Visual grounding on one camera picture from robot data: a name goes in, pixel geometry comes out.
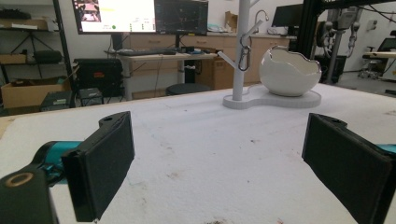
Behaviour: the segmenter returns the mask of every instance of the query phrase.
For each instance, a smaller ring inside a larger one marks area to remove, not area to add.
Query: cardboard box
[[[233,67],[224,59],[215,57],[211,60],[198,61],[195,67],[201,66],[201,72],[196,72],[195,83],[209,86],[211,90],[224,90],[233,87]]]
[[[0,64],[26,63],[25,54],[0,54]]]
[[[34,113],[51,91],[69,91],[66,77],[20,80],[1,88],[4,108],[10,115]]]
[[[231,31],[236,33],[236,28],[238,26],[238,15],[231,13],[230,11],[225,12],[225,23],[230,26]]]
[[[3,28],[13,28],[13,25],[25,25],[31,27],[33,30],[48,30],[47,21],[45,20],[15,20],[15,19],[0,19],[0,24]]]

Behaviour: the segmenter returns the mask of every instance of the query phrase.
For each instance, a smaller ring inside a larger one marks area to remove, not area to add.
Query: monitor screen
[[[78,33],[155,33],[154,0],[72,0]]]
[[[302,15],[303,4],[277,7],[272,26],[300,26],[300,20]]]
[[[396,38],[385,38],[378,51],[392,51],[396,49]]]
[[[157,33],[206,35],[207,0],[154,0]]]

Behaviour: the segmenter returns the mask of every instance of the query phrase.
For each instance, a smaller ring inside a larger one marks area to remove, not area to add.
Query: white base
[[[231,109],[248,109],[255,105],[274,105],[290,108],[310,108],[320,105],[321,96],[315,91],[308,91],[302,96],[274,95],[263,85],[250,86],[241,101],[233,100],[232,95],[223,98],[223,105]]]

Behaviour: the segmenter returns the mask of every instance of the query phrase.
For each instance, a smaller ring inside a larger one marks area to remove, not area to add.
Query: table
[[[389,58],[392,60],[388,60],[387,65],[385,66],[386,72],[382,75],[383,79],[388,80],[396,80],[396,52],[388,51],[388,52],[367,52],[364,55],[368,55],[373,58]]]
[[[127,101],[132,100],[132,88],[131,88],[131,79],[134,69],[131,67],[130,62],[137,63],[146,63],[146,62],[158,62],[158,61],[178,61],[177,63],[177,82],[184,83],[184,61],[187,60],[204,60],[204,59],[213,59],[217,54],[188,54],[188,53],[177,53],[176,55],[144,55],[144,56],[120,56],[120,60],[122,63],[122,73],[124,76],[123,84],[125,87],[125,99]]]
[[[232,110],[221,104],[232,94],[224,90],[1,118],[0,176],[48,141],[82,141],[99,119],[131,111],[135,159],[101,224],[356,223],[302,159],[308,114],[395,143],[396,99],[323,84],[313,91],[321,104],[306,109]],[[76,223],[67,186],[51,194],[61,223]],[[386,223],[396,223],[395,200]]]

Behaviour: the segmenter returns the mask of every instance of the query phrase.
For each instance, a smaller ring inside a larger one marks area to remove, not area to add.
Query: white container
[[[320,80],[317,61],[301,53],[289,52],[286,47],[268,49],[260,64],[260,81],[271,93],[281,96],[301,96]]]

